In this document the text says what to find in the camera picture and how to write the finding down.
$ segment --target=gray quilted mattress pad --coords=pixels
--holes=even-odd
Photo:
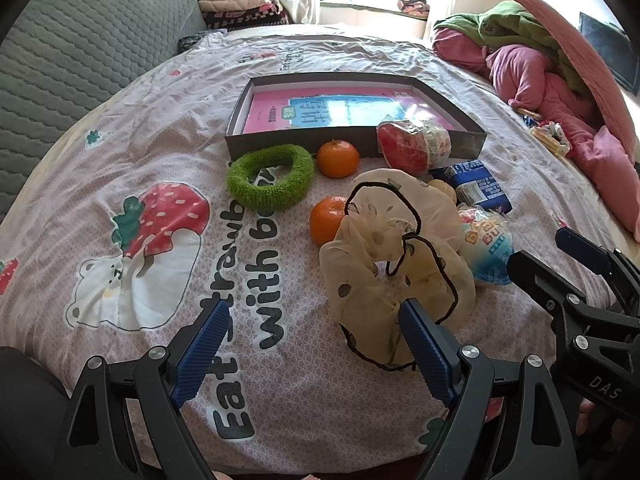
[[[0,44],[0,221],[65,131],[205,28],[198,0],[31,0]]]

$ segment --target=white bag with polka dots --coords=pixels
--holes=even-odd
[[[456,253],[456,205],[404,171],[379,169],[354,179],[347,213],[334,241],[320,249],[332,314],[356,353],[383,368],[401,367],[413,361],[397,321],[403,300],[417,298],[452,331],[476,300],[471,271]],[[379,279],[377,262],[387,262],[391,287]]]

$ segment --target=black drawstring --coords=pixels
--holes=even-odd
[[[444,265],[442,264],[442,261],[440,260],[440,257],[438,256],[438,253],[436,252],[436,249],[433,246],[433,244],[430,241],[428,241],[426,238],[423,238],[422,236],[420,236],[420,231],[422,229],[422,220],[420,219],[420,215],[418,214],[418,212],[416,211],[414,206],[412,206],[411,203],[405,198],[405,196],[402,193],[400,193],[400,191],[399,191],[397,186],[393,186],[392,184],[386,184],[385,182],[361,182],[361,183],[359,183],[353,189],[353,191],[351,191],[351,195],[349,196],[346,204],[344,205],[344,214],[345,215],[347,215],[347,216],[349,215],[349,206],[351,205],[351,202],[355,198],[356,194],[363,187],[382,187],[384,189],[388,189],[394,195],[396,195],[402,201],[402,203],[405,206],[407,206],[409,211],[414,215],[415,223],[416,223],[415,231],[414,232],[405,233],[404,235],[402,235],[402,256],[400,256],[400,259],[398,260],[398,264],[396,265],[396,268],[393,271],[389,271],[389,267],[391,266],[391,262],[387,261],[386,262],[386,267],[385,267],[385,272],[386,272],[387,276],[395,276],[396,275],[400,265],[402,265],[402,262],[404,262],[404,258],[406,256],[406,242],[407,242],[407,240],[418,240],[418,241],[424,243],[425,245],[427,245],[427,247],[430,248],[430,250],[431,250],[431,254],[433,256],[434,261],[436,262],[436,266],[438,267],[438,271],[440,272],[440,274],[443,277],[444,281],[447,283],[447,286],[450,288],[451,293],[453,294],[453,303],[451,303],[451,306],[447,310],[447,313],[444,316],[442,316],[439,320],[437,320],[435,322],[436,325],[440,325],[443,321],[449,319],[451,314],[453,314],[453,311],[458,306],[458,291],[456,290],[456,287],[453,285],[453,282],[450,280],[449,276],[447,276],[447,273],[444,271]],[[364,359],[366,362],[375,364],[378,368],[380,368],[380,369],[382,369],[382,370],[384,370],[386,372],[397,372],[397,371],[400,371],[400,370],[404,370],[407,367],[413,367],[414,370],[415,370],[415,361],[412,361],[410,363],[406,363],[404,365],[398,365],[396,367],[390,367],[388,365],[380,364],[379,362],[374,361],[373,359],[369,359],[368,357],[364,356],[355,347],[355,344],[351,341],[351,339],[353,338],[353,335],[351,335],[351,333],[343,325],[340,325],[340,327],[342,328],[342,331],[344,332],[344,335],[345,335],[345,337],[347,339],[347,346],[351,349],[351,351],[354,352],[354,354],[356,354],[361,359]]]

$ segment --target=pink pillow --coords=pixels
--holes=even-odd
[[[625,149],[631,163],[634,162],[636,130],[620,87],[600,55],[584,39],[584,36],[542,0],[515,0],[525,7],[556,38],[566,56],[593,93],[602,117]]]

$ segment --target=blue gripper pad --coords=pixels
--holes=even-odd
[[[458,398],[453,388],[453,371],[420,316],[407,301],[400,306],[398,323],[431,395],[445,406],[451,406]]]
[[[219,301],[175,367],[175,386],[171,400],[176,408],[181,408],[187,400],[198,394],[228,327],[229,307],[224,301]]]

